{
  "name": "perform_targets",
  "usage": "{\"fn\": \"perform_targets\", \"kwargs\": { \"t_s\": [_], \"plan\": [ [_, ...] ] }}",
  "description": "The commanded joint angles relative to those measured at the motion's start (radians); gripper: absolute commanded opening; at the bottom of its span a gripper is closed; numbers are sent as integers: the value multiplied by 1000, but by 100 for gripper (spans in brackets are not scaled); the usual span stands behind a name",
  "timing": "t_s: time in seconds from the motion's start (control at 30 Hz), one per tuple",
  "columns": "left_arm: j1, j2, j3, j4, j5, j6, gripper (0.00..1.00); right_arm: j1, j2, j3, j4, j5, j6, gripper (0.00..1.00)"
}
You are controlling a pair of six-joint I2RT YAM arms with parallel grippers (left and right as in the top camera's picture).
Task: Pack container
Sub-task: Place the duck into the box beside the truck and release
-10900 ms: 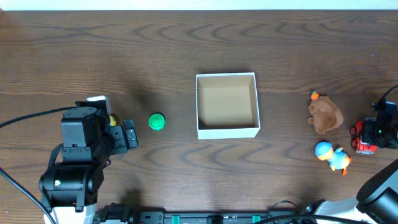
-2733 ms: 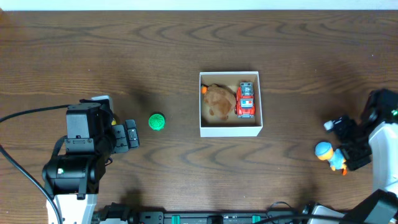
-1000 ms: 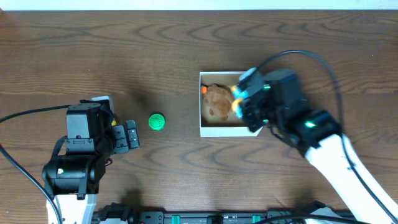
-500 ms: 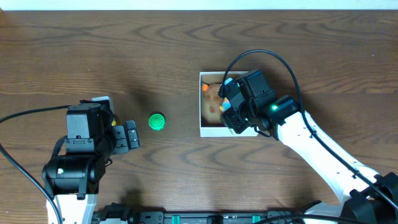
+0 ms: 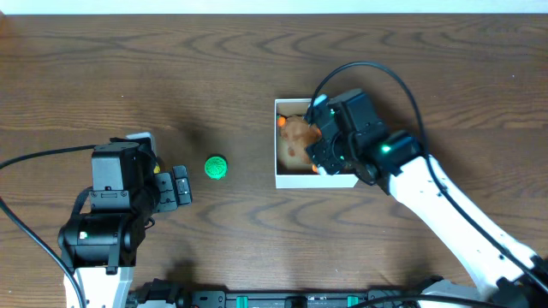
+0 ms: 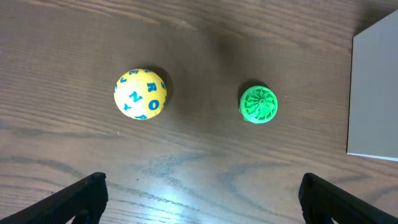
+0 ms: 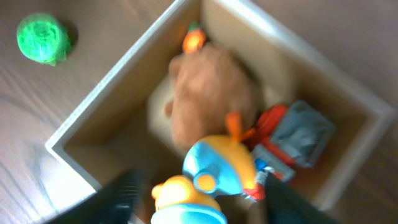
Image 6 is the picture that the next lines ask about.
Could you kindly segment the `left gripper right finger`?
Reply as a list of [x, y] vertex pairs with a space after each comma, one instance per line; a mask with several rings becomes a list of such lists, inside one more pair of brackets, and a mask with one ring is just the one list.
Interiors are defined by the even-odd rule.
[[306, 224], [397, 224], [397, 218], [313, 173], [306, 173], [298, 199]]

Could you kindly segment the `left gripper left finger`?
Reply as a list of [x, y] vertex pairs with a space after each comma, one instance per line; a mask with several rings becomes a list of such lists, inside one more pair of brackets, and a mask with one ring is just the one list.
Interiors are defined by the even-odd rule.
[[1, 219], [2, 224], [100, 222], [108, 202], [106, 174], [95, 172], [51, 196]]

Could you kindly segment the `green ribbed toy top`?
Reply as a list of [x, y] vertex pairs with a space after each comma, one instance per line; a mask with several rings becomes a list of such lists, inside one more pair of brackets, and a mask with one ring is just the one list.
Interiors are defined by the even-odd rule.
[[239, 99], [239, 112], [243, 119], [254, 124], [271, 121], [279, 104], [276, 95], [268, 87], [252, 86]]

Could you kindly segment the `yellow ball with blue letters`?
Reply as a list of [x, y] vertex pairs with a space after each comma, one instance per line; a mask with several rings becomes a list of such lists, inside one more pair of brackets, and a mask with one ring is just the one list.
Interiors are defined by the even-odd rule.
[[127, 117], [147, 120], [157, 116], [166, 106], [167, 86], [155, 72], [133, 69], [123, 74], [114, 87], [114, 101]]

